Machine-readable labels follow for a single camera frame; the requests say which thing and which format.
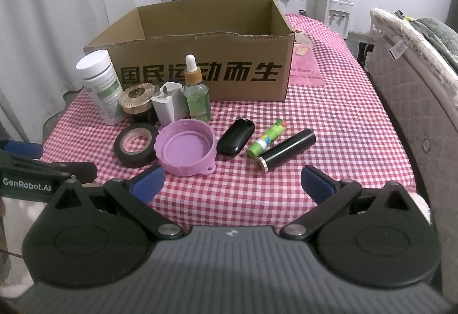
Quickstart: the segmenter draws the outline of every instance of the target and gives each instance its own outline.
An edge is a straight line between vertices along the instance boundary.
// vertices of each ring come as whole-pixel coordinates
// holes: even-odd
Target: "sticker label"
[[[408,46],[405,44],[404,40],[398,41],[393,48],[390,48],[388,51],[391,54],[391,57],[393,57],[393,60],[397,60],[399,57],[401,57],[405,51],[407,51]]]

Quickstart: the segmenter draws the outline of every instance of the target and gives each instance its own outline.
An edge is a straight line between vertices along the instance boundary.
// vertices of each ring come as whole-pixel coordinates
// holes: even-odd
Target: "patterned fabric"
[[[293,57],[289,83],[294,86],[323,86],[325,84],[313,54],[313,42],[304,30],[295,29]]]
[[[209,125],[219,138],[237,117],[251,119],[256,131],[250,145],[278,118],[284,118],[288,129],[279,141],[311,128],[317,143],[267,175],[243,152],[230,160],[217,158],[217,169],[208,176],[167,174],[164,188],[151,203],[165,217],[184,227],[280,228],[315,206],[301,187],[301,170],[306,164],[332,178],[353,178],[366,187],[396,180],[415,191],[414,175],[396,132],[342,37],[316,20],[301,15],[288,15],[288,19],[313,41],[326,84],[290,85],[285,102],[214,102]],[[104,125],[82,91],[46,142],[43,160],[92,161],[98,167],[99,183],[114,177],[131,178],[145,168],[125,168],[113,154],[113,142],[127,125]]]
[[[435,18],[419,18],[417,21],[430,29],[452,53],[454,58],[458,59],[458,34],[455,30]]]

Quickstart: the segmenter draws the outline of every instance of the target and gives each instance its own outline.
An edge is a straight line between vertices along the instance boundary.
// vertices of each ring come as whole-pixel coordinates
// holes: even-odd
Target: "white plastic holder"
[[[164,87],[167,87],[169,93],[167,97],[164,94]],[[160,94],[151,97],[151,101],[162,127],[189,116],[188,104],[180,83],[166,82],[160,88]]]

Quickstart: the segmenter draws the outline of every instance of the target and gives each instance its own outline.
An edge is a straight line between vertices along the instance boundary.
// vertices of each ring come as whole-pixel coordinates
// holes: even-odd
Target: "blue gripper pad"
[[[146,171],[135,176],[129,183],[130,193],[148,204],[159,193],[164,186],[165,173],[161,166],[152,166]]]
[[[335,188],[322,177],[313,173],[308,166],[302,169],[301,186],[316,204],[324,202],[335,194]]]
[[[43,156],[43,147],[40,144],[9,140],[3,150],[16,155],[27,156],[32,159],[40,159]]]

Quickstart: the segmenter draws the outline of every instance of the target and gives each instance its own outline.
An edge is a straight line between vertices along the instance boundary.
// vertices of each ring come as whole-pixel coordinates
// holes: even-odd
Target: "white dropper bulb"
[[[189,54],[186,56],[186,71],[188,73],[193,73],[197,71],[198,66],[196,65],[196,58],[193,54]]]

